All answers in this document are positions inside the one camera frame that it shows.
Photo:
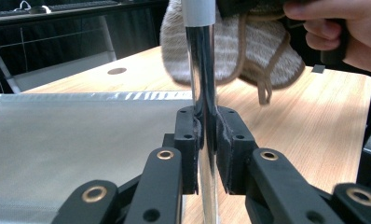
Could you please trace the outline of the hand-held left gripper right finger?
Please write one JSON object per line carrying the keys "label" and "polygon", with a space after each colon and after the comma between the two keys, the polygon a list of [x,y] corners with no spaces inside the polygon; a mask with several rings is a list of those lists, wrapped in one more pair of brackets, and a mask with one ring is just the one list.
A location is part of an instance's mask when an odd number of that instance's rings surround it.
{"label": "hand-held left gripper right finger", "polygon": [[258,145],[235,110],[219,106],[216,124],[216,164],[225,192],[245,195],[247,161]]}

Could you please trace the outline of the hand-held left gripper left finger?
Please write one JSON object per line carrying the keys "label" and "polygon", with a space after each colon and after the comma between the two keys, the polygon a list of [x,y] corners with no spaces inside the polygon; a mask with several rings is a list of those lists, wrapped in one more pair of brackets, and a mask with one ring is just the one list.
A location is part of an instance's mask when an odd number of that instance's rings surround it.
{"label": "hand-held left gripper left finger", "polygon": [[200,123],[194,117],[194,107],[186,106],[177,111],[174,147],[182,155],[183,193],[196,194],[198,186],[198,161],[200,147]]}

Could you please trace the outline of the striped beige towel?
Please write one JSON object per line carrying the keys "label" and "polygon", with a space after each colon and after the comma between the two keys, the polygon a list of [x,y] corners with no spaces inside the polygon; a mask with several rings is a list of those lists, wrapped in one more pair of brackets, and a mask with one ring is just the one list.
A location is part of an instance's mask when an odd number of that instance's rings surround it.
{"label": "striped beige towel", "polygon": [[[267,105],[274,90],[291,86],[301,76],[305,64],[278,21],[282,16],[279,7],[261,4],[238,15],[216,16],[214,72],[218,85],[240,78],[256,86],[259,104]],[[167,73],[175,82],[190,85],[181,0],[169,1],[160,28],[160,44]]]}

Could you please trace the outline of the grey two-tier metal rack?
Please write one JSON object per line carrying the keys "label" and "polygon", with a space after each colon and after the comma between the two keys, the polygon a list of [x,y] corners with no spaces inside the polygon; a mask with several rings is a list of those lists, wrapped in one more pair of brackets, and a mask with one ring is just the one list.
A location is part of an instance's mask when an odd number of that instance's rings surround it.
{"label": "grey two-tier metal rack", "polygon": [[191,84],[170,83],[161,48],[97,67],[74,92],[0,94],[0,224],[100,224],[118,218],[118,189],[136,185],[128,224],[181,220],[182,155],[177,111],[200,123],[198,186],[205,221],[217,220],[214,126],[205,119],[213,90],[213,23],[184,22]]}

